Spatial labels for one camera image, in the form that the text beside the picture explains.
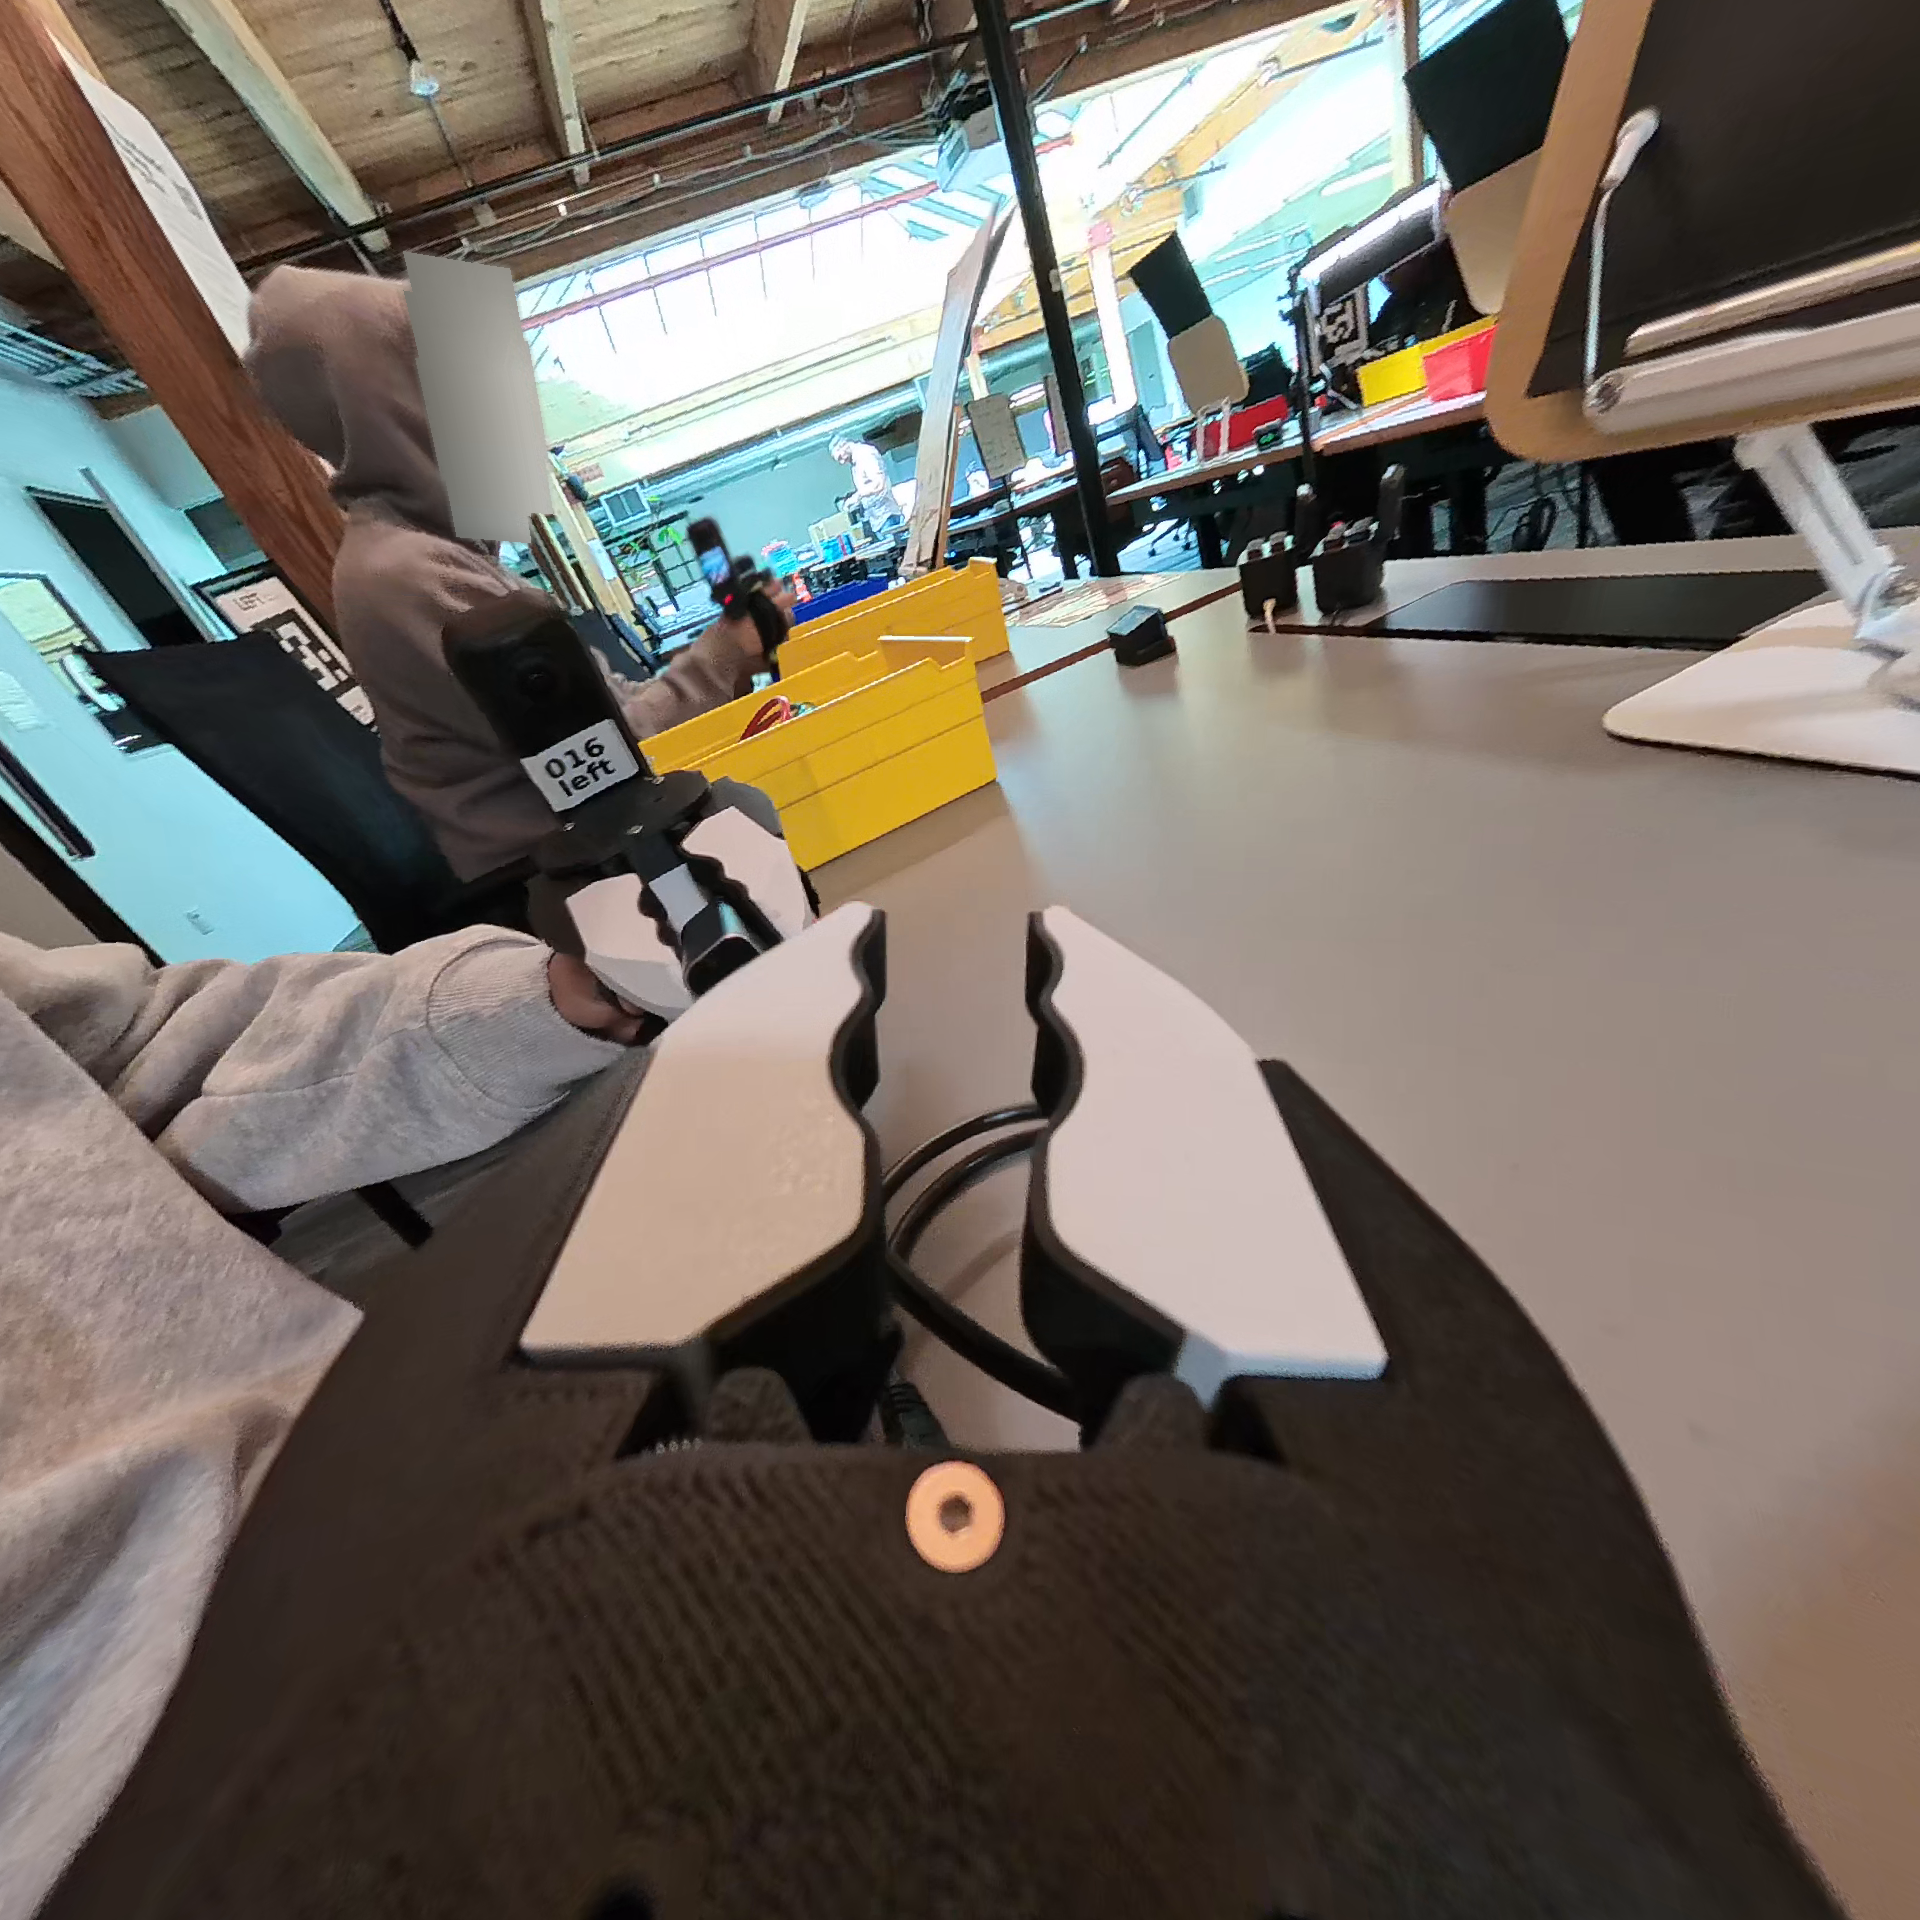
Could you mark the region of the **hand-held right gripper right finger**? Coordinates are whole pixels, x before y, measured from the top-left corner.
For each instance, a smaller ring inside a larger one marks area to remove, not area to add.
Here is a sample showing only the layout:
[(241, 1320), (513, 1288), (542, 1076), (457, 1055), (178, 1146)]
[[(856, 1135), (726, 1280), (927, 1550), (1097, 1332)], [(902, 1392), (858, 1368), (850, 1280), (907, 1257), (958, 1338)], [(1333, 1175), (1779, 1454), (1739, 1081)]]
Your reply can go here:
[(1239, 1032), (1063, 906), (1032, 915), (1024, 1331), (1096, 1434), (1138, 1379), (1377, 1383), (1389, 1348)]

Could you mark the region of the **person's grey hoodie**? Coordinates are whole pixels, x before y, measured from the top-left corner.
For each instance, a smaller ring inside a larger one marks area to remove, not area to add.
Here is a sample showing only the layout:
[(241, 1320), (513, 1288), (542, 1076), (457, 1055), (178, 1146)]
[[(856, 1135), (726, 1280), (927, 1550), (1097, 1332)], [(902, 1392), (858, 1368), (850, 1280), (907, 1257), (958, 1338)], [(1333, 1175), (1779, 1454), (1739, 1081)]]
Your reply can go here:
[(5, 1915), (126, 1784), (355, 1322), (187, 1186), (5, 1206)]

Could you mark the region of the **white screen stand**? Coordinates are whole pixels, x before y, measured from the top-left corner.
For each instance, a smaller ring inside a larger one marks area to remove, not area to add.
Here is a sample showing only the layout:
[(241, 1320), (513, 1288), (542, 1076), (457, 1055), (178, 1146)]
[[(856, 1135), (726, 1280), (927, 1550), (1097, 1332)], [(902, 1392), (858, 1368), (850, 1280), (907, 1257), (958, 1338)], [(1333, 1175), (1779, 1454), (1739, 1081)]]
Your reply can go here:
[(1624, 744), (1918, 779), (1918, 574), (1869, 523), (1811, 426), (1736, 441), (1830, 600), (1603, 715)]

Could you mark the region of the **black network adapter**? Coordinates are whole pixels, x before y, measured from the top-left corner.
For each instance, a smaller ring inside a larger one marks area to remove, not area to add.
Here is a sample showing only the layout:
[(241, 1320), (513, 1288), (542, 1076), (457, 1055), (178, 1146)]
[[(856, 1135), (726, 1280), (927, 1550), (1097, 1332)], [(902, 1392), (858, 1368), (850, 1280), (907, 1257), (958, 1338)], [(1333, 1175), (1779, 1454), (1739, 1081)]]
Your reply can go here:
[(689, 855), (685, 866), (699, 906), (680, 932), (680, 958), (689, 994), (702, 1000), (760, 955), (782, 947), (785, 936), (749, 884), (729, 878), (720, 865)]

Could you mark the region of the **white paper sign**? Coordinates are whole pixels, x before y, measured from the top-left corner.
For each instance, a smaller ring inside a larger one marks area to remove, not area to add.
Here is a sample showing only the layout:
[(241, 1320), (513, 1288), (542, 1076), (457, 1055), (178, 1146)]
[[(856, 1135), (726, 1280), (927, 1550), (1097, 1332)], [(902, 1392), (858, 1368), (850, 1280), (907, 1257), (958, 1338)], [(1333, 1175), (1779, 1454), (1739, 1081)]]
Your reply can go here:
[(230, 347), (247, 358), (253, 294), (199, 190), (142, 110), (95, 79), (71, 54), (61, 55)]

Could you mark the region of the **yellow plastic bin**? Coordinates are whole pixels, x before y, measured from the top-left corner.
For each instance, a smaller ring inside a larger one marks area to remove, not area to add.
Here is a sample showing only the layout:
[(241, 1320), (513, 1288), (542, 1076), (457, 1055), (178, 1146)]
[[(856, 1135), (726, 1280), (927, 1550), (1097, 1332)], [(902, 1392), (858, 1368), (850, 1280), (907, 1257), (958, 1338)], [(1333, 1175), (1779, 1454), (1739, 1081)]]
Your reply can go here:
[(977, 665), (1009, 656), (1014, 640), (997, 564), (938, 568), (849, 612), (794, 628), (781, 651), (782, 675), (870, 655), (880, 640), (965, 640)]
[(805, 871), (1000, 779), (965, 640), (880, 640), (641, 744), (658, 770), (765, 793)]

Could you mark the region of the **black steel pole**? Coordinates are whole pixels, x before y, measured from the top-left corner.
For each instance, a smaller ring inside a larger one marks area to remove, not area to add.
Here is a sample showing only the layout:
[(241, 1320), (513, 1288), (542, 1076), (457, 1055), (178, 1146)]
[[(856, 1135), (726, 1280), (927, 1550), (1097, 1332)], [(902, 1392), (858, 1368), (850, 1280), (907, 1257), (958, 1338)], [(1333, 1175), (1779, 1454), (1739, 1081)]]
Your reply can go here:
[(1086, 529), (1088, 558), (1096, 577), (1115, 578), (1121, 577), (1121, 558), (1114, 540), (1114, 520), (1099, 479), (1097, 438), (1088, 420), (1088, 398), (1073, 338), (1063, 264), (1046, 204), (1041, 144), (1024, 88), (1014, 18), (1003, 3), (974, 3), (973, 10), (981, 55), (987, 66), (993, 108), (1010, 161), (1030, 264), (1039, 284), (1050, 363), (1063, 402), (1063, 424), (1073, 451), (1073, 482)]

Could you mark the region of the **fiducial marker poster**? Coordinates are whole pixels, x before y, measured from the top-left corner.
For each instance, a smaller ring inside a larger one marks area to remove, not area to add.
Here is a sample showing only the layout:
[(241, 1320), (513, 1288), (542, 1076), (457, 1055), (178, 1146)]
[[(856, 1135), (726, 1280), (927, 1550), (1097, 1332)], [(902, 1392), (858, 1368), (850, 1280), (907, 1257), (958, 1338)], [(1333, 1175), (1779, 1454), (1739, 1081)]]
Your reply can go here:
[(362, 727), (377, 729), (369, 691), (358, 679), (352, 664), (335, 639), (312, 628), (296, 615), (274, 620), (272, 631), (282, 651), (299, 662), (304, 672), (336, 707), (351, 714)]

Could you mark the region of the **person's left hand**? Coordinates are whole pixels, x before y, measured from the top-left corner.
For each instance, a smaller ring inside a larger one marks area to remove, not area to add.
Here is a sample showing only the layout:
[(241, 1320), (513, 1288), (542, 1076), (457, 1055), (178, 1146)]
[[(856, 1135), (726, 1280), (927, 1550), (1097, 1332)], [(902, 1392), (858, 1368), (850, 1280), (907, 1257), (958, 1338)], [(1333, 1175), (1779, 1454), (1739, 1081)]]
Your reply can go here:
[(579, 955), (551, 952), (545, 980), (557, 1014), (592, 1041), (634, 1050), (666, 1032), (666, 1020), (618, 998)]

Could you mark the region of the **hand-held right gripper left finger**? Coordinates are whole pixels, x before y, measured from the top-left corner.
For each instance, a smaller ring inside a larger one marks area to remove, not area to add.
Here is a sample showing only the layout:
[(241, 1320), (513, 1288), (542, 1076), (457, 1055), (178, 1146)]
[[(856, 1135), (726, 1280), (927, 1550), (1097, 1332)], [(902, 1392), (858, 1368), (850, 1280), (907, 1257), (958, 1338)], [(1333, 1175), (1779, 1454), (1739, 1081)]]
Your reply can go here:
[(886, 915), (846, 904), (666, 1028), (522, 1332), (546, 1369), (637, 1362), (699, 1409), (776, 1374), (815, 1439), (862, 1439), (895, 1369), (867, 1119)]

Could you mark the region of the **black desk mat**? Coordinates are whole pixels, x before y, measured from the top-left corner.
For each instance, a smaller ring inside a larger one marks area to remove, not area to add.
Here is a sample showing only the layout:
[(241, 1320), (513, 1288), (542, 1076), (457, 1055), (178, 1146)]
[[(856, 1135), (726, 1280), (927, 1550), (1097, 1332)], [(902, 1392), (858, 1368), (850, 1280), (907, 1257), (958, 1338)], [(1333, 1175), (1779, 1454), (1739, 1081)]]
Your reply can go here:
[(1811, 569), (1455, 583), (1381, 615), (1367, 631), (1712, 655), (1825, 600)]

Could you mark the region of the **leaning wooden board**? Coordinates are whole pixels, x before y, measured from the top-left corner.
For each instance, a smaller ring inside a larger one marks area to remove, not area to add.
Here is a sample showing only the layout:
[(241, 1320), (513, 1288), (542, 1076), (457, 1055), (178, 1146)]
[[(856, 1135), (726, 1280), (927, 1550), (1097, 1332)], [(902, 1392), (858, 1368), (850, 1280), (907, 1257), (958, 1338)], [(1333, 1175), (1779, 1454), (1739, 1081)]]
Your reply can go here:
[(1014, 222), (1014, 207), (1000, 201), (993, 217), (968, 243), (944, 284), (922, 406), (915, 498), (898, 564), (902, 583), (915, 583), (946, 564), (965, 368), (981, 299)]

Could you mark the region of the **beige and black desk screen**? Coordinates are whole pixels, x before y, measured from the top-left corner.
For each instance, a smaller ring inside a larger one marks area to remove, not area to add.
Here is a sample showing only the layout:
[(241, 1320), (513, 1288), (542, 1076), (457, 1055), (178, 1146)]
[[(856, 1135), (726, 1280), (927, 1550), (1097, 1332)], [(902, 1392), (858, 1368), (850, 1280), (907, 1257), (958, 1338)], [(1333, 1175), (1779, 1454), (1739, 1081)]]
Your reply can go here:
[(1247, 400), (1250, 378), (1229, 326), (1214, 311), (1181, 234), (1168, 234), (1133, 267), (1136, 294), (1161, 328), (1170, 371), (1192, 417), (1225, 415)]

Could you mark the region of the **grey desk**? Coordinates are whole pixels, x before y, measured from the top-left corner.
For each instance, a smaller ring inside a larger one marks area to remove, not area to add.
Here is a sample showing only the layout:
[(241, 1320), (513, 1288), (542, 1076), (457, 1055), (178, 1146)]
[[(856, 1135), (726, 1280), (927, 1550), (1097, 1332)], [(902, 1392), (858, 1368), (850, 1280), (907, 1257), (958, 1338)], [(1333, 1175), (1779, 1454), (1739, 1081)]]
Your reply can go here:
[(1568, 1366), (1847, 1911), (1915, 1915), (1915, 783), (1608, 737), (1673, 656), (1175, 628), (819, 873), (887, 915), (880, 1138), (1024, 1094), (1042, 906), (1296, 1066)]

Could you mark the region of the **black office chair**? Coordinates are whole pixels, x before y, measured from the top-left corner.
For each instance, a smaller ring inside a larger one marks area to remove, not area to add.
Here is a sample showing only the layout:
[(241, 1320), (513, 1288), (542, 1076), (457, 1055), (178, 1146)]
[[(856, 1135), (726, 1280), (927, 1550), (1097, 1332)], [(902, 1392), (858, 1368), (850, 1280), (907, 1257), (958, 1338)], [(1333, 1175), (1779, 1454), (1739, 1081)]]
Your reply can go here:
[(377, 734), (274, 635), (83, 659), (149, 731), (299, 852), (377, 952), (481, 926), (528, 930), (525, 873), (457, 880), (393, 791)]

